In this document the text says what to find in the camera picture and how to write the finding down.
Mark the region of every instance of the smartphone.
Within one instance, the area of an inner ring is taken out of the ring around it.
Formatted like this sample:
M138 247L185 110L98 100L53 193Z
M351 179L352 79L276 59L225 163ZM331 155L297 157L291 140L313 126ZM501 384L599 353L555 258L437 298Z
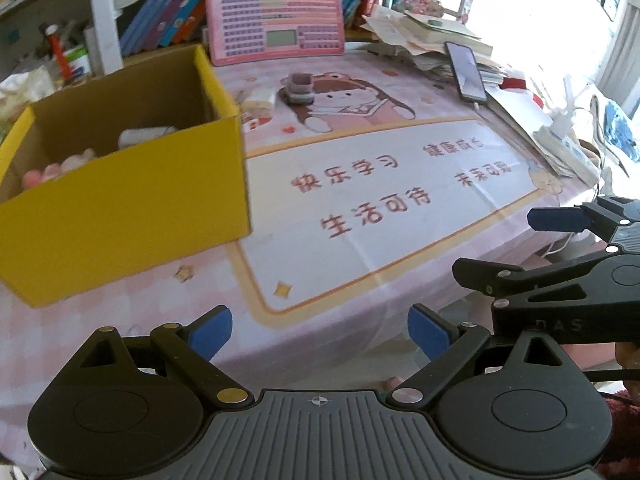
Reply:
M460 99L470 103L485 103L487 101L486 91L480 77L474 51L468 46L451 41L446 41L444 48L451 61L451 70L458 85Z

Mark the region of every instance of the blue cloth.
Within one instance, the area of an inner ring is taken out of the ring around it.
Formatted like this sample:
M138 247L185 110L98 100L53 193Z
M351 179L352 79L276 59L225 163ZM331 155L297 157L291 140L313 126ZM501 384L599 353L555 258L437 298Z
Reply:
M604 110L604 138L620 148L632 161L640 162L640 133L617 103L609 101Z

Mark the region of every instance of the curtain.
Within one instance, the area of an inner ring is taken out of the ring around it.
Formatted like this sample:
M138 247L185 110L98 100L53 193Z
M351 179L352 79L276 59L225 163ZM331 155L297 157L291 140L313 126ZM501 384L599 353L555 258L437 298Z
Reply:
M640 9L635 4L636 0L628 0L620 31L597 84L606 97L620 106L640 80Z

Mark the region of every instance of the red pen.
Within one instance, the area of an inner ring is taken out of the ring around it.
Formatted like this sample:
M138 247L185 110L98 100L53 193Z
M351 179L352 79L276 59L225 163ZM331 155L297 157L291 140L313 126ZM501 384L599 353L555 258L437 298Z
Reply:
M51 49L53 51L53 55L56 57L56 62L58 62L58 66L60 67L60 73L65 81L69 81L71 79L71 67L66 60L65 53L62 51L62 47L60 46L60 40L56 35L58 31L57 25L49 25L45 34L49 38L49 43L51 44Z

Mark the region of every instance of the pink learning board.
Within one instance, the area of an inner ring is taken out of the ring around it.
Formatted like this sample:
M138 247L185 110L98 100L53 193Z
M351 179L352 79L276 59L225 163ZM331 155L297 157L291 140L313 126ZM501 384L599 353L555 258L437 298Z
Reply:
M340 0L207 0L216 66L344 53Z

